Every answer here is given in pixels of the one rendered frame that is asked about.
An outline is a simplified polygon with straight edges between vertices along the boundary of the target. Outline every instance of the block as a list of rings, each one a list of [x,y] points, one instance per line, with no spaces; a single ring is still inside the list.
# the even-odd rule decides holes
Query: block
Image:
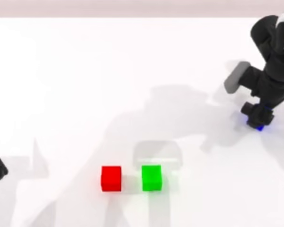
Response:
[[[121,166],[102,166],[101,188],[103,192],[120,192],[121,183]]]
[[[142,166],[142,190],[144,192],[162,190],[161,166]]]

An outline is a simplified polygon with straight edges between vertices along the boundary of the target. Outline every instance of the white table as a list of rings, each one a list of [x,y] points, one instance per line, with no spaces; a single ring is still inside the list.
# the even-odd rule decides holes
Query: white table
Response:
[[[284,227],[284,104],[254,131],[257,100],[222,86],[264,66],[256,20],[0,19],[0,227]],[[122,193],[101,192],[103,165]]]

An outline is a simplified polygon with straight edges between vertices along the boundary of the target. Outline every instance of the cube front face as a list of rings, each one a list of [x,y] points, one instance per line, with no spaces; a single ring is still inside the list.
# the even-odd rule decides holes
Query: cube front face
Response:
[[[162,190],[161,166],[142,166],[142,190],[144,192]]]
[[[104,192],[120,192],[122,185],[122,170],[120,166],[103,166],[101,188]]]

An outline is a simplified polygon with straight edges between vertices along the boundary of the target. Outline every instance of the table surface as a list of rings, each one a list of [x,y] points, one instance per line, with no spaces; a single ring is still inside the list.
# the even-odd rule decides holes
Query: table surface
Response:
[[[223,89],[256,20],[0,19],[0,227],[284,227],[284,103],[258,132]]]

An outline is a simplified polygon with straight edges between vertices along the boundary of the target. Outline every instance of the red cube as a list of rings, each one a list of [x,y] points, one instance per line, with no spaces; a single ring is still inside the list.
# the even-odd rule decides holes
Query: red cube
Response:
[[[103,192],[120,192],[122,182],[121,166],[103,166],[101,188]]]

